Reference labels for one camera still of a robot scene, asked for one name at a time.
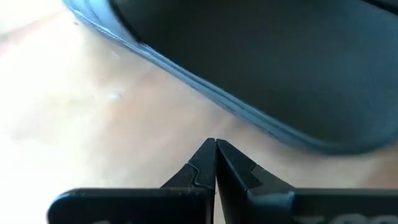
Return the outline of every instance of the wooden surface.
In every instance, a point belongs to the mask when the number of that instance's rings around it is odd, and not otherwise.
[[[63,9],[57,0],[0,0],[0,35],[39,21]]]
[[[74,21],[62,12],[0,37],[1,223],[45,223],[70,188],[158,187],[207,137],[298,187],[398,187],[395,150],[289,148]]]

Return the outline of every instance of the wooden table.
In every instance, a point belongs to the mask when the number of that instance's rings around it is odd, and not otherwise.
[[[207,137],[298,187],[398,187],[393,147],[356,157],[292,149],[65,11],[0,40],[1,223],[45,223],[70,188],[158,187]]]

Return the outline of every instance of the wood grain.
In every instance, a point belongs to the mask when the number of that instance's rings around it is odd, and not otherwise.
[[[298,187],[398,187],[394,147],[292,149],[67,12],[1,39],[0,104],[1,223],[45,223],[52,199],[75,187],[158,187],[208,137]]]

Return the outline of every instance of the black plastic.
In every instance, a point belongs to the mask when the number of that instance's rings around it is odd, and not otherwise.
[[[214,139],[160,189],[72,190],[49,223],[213,223],[216,175],[226,224],[398,223],[398,190],[296,189]]]
[[[160,189],[75,189],[59,196],[50,224],[213,223],[216,144],[207,139]]]
[[[227,224],[398,223],[398,190],[296,189],[228,142],[217,143],[217,180]]]

